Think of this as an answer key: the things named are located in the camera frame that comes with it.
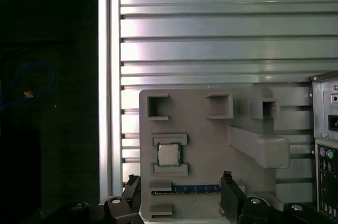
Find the dark background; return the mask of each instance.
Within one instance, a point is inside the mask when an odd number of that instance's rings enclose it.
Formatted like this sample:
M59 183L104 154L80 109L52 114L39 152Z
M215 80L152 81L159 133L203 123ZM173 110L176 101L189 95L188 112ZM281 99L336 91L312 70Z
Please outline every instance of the dark background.
M99 202L97 7L96 0L0 0L1 96L28 62L44 62L55 74L50 92L0 111L2 176L12 185L6 191L24 196L37 186L36 198L25 201L39 202L44 216L71 200ZM31 46L9 43L67 40L1 60ZM31 68L7 101L27 90L37 94L50 82L46 69ZM28 221L39 218L35 211Z

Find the slotted aluminum panel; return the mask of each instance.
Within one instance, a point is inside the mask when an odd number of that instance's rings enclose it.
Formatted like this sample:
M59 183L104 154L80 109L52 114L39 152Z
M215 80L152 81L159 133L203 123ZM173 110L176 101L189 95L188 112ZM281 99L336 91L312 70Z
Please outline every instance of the slotted aluminum panel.
M107 105L100 108L100 156L106 157L100 170L112 181L101 176L103 188L112 184L110 193L119 194L128 175L140 172L141 90L264 84L281 104L275 134L291 142L292 165L276 172L277 196L283 202L313 200L308 77L338 68L338 0L110 0L106 5L110 32L105 36L102 26L99 34L107 40L109 59L101 53L100 58L110 64L100 67L100 81L105 80L100 85L108 88L100 92L100 105Z

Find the rear i/o panel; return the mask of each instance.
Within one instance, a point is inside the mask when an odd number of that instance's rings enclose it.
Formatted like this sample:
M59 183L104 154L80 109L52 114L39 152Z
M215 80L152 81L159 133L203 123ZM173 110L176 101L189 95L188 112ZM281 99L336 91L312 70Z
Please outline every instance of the rear i/o panel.
M338 223L337 143L316 144L318 210Z

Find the vertical aluminum frame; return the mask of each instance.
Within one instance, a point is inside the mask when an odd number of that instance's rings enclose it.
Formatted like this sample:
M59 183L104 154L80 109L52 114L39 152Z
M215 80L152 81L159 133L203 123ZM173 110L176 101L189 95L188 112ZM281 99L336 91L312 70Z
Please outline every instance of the vertical aluminum frame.
M99 164L100 200L122 193L120 0L99 6Z

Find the blue circuit board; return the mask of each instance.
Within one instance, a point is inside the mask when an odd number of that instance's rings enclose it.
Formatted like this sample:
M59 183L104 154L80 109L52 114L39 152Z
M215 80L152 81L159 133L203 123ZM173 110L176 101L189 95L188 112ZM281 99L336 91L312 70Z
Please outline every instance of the blue circuit board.
M181 194L216 194L221 193L218 184L208 185L173 185L171 191L153 191L152 195L181 195Z

